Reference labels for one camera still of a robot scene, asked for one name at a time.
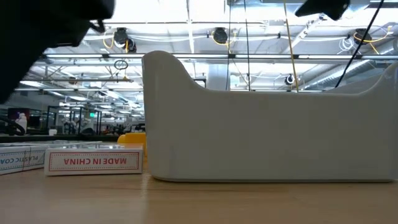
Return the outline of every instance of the fluorescent light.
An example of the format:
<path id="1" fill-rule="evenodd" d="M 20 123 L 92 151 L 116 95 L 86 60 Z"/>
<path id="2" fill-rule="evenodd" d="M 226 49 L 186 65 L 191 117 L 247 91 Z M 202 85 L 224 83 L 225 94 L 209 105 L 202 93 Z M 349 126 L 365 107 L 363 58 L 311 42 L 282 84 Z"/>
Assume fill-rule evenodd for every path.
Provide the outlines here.
<path id="1" fill-rule="evenodd" d="M 111 58 L 142 58 L 144 54 L 109 54 Z"/>
<path id="2" fill-rule="evenodd" d="M 244 54 L 239 54 L 235 56 L 236 58 L 247 58 L 248 55 Z M 286 58 L 289 59 L 290 55 L 249 55 L 249 58 L 269 58 L 269 59 L 280 59 L 280 58 Z"/>
<path id="3" fill-rule="evenodd" d="M 105 94 L 107 94 L 110 97 L 113 97 L 115 99 L 119 98 L 119 95 L 117 93 L 115 93 L 114 91 L 107 91 Z"/>
<path id="4" fill-rule="evenodd" d="M 75 91 L 74 89 L 44 89 L 44 91 Z"/>
<path id="5" fill-rule="evenodd" d="M 136 89 L 114 89 L 113 91 L 144 91 L 143 88 L 136 88 Z"/>
<path id="6" fill-rule="evenodd" d="M 54 91 L 50 91 L 50 93 L 51 93 L 51 94 L 54 94 L 55 96 L 64 96 L 64 95 L 62 95 L 61 93 L 57 93 L 57 92 L 54 92 Z"/>
<path id="7" fill-rule="evenodd" d="M 20 81 L 20 84 L 24 85 L 29 85 L 32 87 L 43 87 L 44 85 L 38 82 L 32 82 L 32 81 Z"/>
<path id="8" fill-rule="evenodd" d="M 173 54 L 176 58 L 228 58 L 226 54 Z"/>
<path id="9" fill-rule="evenodd" d="M 81 97 L 81 96 L 69 96 L 69 98 L 74 99 L 74 100 L 78 100 L 78 101 L 85 101 L 85 100 L 87 100 L 87 98 Z"/>
<path id="10" fill-rule="evenodd" d="M 380 60 L 383 60 L 383 59 L 385 59 L 385 60 L 395 59 L 396 60 L 396 59 L 398 59 L 398 55 L 378 55 L 377 58 L 379 58 Z M 374 55 L 363 55 L 362 59 L 374 59 Z"/>
<path id="11" fill-rule="evenodd" d="M 100 54 L 47 54 L 47 58 L 102 58 Z"/>
<path id="12" fill-rule="evenodd" d="M 299 55 L 299 59 L 350 59 L 351 55 Z"/>
<path id="13" fill-rule="evenodd" d="M 105 109 L 111 109 L 112 108 L 112 106 L 110 106 L 110 105 L 100 105 L 100 107 L 105 108 Z"/>
<path id="14" fill-rule="evenodd" d="M 32 88 L 16 88 L 14 91 L 40 91 L 40 90 Z"/>

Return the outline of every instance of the ceiling pipe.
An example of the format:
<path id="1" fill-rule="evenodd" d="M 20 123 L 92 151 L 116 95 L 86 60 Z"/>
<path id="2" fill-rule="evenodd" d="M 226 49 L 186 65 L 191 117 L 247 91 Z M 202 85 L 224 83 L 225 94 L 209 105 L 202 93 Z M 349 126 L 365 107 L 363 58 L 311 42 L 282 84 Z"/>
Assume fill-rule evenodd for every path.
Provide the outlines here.
<path id="1" fill-rule="evenodd" d="M 294 37 L 292 41 L 292 48 L 294 48 L 302 39 L 304 39 L 308 35 L 308 33 L 311 32 L 311 30 L 316 28 L 316 26 L 319 25 L 322 22 L 322 20 L 323 18 L 322 16 L 320 16 L 317 20 L 308 22 L 305 28 L 301 30 L 301 32 Z M 280 52 L 280 54 L 289 54 L 289 53 L 290 53 L 289 46 L 287 46 L 285 50 Z"/>
<path id="2" fill-rule="evenodd" d="M 398 54 L 398 38 L 383 44 L 377 47 L 377 51 L 380 52 L 381 55 L 385 54 Z M 368 70 L 372 70 L 378 66 L 375 60 L 362 60 L 352 63 L 347 72 L 345 74 L 344 80 L 347 78 L 351 78 L 360 73 L 366 72 Z M 309 90 L 312 88 L 316 88 L 317 86 L 334 86 L 336 85 L 340 76 L 342 76 L 344 69 L 346 68 L 346 64 L 339 65 L 337 67 L 332 68 L 331 70 L 317 76 L 316 78 L 306 82 L 305 85 L 300 85 L 300 89 Z"/>

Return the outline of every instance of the yellow object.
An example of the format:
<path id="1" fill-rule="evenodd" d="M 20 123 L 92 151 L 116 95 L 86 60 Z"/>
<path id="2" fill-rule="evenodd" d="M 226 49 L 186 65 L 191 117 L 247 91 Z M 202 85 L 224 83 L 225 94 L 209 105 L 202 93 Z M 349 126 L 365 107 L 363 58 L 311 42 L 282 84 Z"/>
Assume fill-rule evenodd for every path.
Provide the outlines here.
<path id="1" fill-rule="evenodd" d="M 113 32 L 113 34 L 112 34 L 112 44 L 111 44 L 110 46 L 106 45 L 105 38 L 104 38 L 102 41 L 103 41 L 103 43 L 104 43 L 104 46 L 105 46 L 107 49 L 111 49 L 111 48 L 113 47 L 113 42 L 114 42 L 114 32 Z"/>
<path id="2" fill-rule="evenodd" d="M 375 43 L 375 42 L 377 42 L 377 41 L 384 40 L 385 38 L 387 38 L 388 32 L 390 32 L 390 29 L 391 29 L 391 27 L 388 27 L 388 30 L 387 30 L 386 35 L 385 35 L 384 37 L 381 37 L 380 39 L 377 39 L 377 40 L 363 40 L 363 42 L 365 42 L 365 43 Z M 356 37 L 356 34 L 357 34 L 357 32 L 353 35 L 353 37 L 354 37 L 355 39 L 357 39 L 357 40 L 362 40 L 362 39 L 360 39 L 360 38 L 357 38 L 357 37 Z"/>
<path id="3" fill-rule="evenodd" d="M 373 46 L 372 43 L 369 43 L 369 44 L 371 45 L 371 47 L 373 48 L 373 50 L 374 50 L 377 54 L 380 54 L 380 53 L 376 50 L 376 48 Z"/>
<path id="4" fill-rule="evenodd" d="M 122 134 L 118 139 L 118 144 L 142 144 L 144 148 L 144 160 L 147 159 L 147 138 L 145 133 Z"/>
<path id="5" fill-rule="evenodd" d="M 286 0 L 284 0 L 284 8 L 285 8 L 285 16 L 286 16 L 287 36 L 289 37 L 290 58 L 292 58 L 294 82 L 296 84 L 296 90 L 297 90 L 297 93 L 298 93 L 299 92 L 299 83 L 297 82 L 296 67 L 294 65 L 292 39 L 290 38 L 289 21 L 287 20 Z"/>

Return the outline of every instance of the ceiling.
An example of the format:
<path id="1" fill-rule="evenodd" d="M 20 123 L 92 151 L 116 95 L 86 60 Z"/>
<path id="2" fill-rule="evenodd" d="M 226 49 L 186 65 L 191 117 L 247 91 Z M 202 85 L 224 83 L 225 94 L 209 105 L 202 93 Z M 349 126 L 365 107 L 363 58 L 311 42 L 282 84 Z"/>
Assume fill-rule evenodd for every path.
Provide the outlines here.
<path id="1" fill-rule="evenodd" d="M 240 0 L 235 0 L 231 8 L 224 0 L 116 0 L 113 18 L 105 21 L 105 34 L 89 30 L 79 47 L 47 49 L 47 59 L 36 62 L 25 77 L 27 82 L 21 82 L 20 89 L 49 89 L 54 97 L 63 101 L 91 102 L 97 108 L 99 103 L 113 103 L 113 111 L 125 110 L 130 106 L 133 114 L 143 118 L 143 109 L 131 107 L 137 104 L 143 108 L 141 55 L 153 50 L 164 50 L 180 54 L 188 73 L 202 86 L 206 83 L 207 87 L 212 77 L 226 77 L 228 71 L 230 89 L 247 90 L 246 74 L 250 69 L 252 90 L 290 90 L 294 85 L 285 84 L 285 78 L 293 74 L 290 56 L 277 57 L 290 54 L 284 7 L 278 0 L 272 1 L 272 4 L 262 2 L 246 0 L 245 12 L 243 1 Z M 288 2 L 292 2 L 287 5 L 287 18 L 293 54 L 301 55 L 295 57 L 300 89 L 328 90 L 334 85 L 331 80 L 335 77 L 332 75 L 342 73 L 340 68 L 348 62 L 349 57 L 344 55 L 352 55 L 358 46 L 352 35 L 356 29 L 367 27 L 375 8 L 372 5 L 369 7 L 370 1 L 351 1 L 357 4 L 353 4 L 340 20 L 333 21 L 327 16 L 320 19 L 321 15 L 296 17 L 294 11 L 302 1 Z M 398 31 L 394 18 L 398 9 L 393 4 L 387 6 L 380 10 L 369 32 L 373 40 L 377 40 L 372 43 L 374 49 L 371 44 L 366 44 L 360 50 L 363 55 L 372 55 L 366 65 L 371 62 L 373 72 L 369 72 L 369 69 L 354 71 L 346 82 L 356 82 L 361 77 L 381 72 L 391 63 L 391 60 L 385 60 L 382 56 L 398 54 L 393 48 Z M 137 46 L 137 57 L 95 56 L 125 54 L 123 49 L 112 44 L 113 32 L 118 27 L 127 28 L 129 37 Z M 216 27 L 224 28 L 229 35 L 230 54 L 242 55 L 242 58 L 227 59 L 228 45 L 217 44 L 212 38 Z M 195 56 L 198 54 L 218 54 L 220 57 L 198 58 Z M 249 66 L 246 54 L 252 58 Z M 256 59 L 256 55 L 265 56 Z M 303 55 L 342 57 L 309 60 Z M 128 68 L 117 70 L 114 64 L 122 58 L 125 58 L 125 62 L 121 63 L 127 63 Z M 364 65 L 359 64 L 361 62 L 364 60 L 356 60 L 354 64 L 360 67 Z M 66 96 L 79 96 L 80 100 Z"/>

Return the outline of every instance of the ceiling duct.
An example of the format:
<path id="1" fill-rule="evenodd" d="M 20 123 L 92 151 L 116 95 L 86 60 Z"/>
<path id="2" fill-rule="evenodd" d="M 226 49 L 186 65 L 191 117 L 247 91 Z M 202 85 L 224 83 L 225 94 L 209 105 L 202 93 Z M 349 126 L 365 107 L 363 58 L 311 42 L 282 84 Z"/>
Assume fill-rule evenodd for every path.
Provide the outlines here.
<path id="1" fill-rule="evenodd" d="M 381 55 L 385 54 L 398 54 L 398 38 L 383 44 L 382 46 L 378 47 L 377 50 L 380 52 Z M 314 90 L 321 86 L 323 89 L 325 88 L 334 88 L 337 84 L 338 79 L 343 74 L 346 65 L 339 65 L 331 70 L 317 76 L 313 80 L 310 80 L 304 85 L 300 86 L 300 88 L 304 88 L 305 90 Z M 347 78 L 351 78 L 355 75 L 359 75 L 361 73 L 367 72 L 368 70 L 372 70 L 378 67 L 376 65 L 375 60 L 360 60 L 355 63 L 352 63 L 344 76 L 344 80 Z"/>

